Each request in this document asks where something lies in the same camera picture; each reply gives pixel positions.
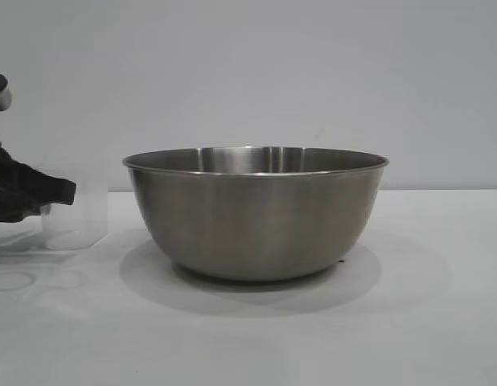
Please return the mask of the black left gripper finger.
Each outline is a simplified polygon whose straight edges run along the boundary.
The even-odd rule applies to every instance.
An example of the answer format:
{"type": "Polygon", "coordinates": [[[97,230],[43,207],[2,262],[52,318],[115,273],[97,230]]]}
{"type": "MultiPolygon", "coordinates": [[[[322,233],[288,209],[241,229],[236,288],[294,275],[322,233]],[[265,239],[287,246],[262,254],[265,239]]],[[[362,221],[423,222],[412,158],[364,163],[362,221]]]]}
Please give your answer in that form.
{"type": "Polygon", "coordinates": [[[73,205],[76,184],[15,161],[0,142],[0,199],[13,203],[73,205]]]}
{"type": "Polygon", "coordinates": [[[0,185],[0,223],[18,223],[40,216],[41,207],[50,202],[50,186],[37,184],[0,185]]]}

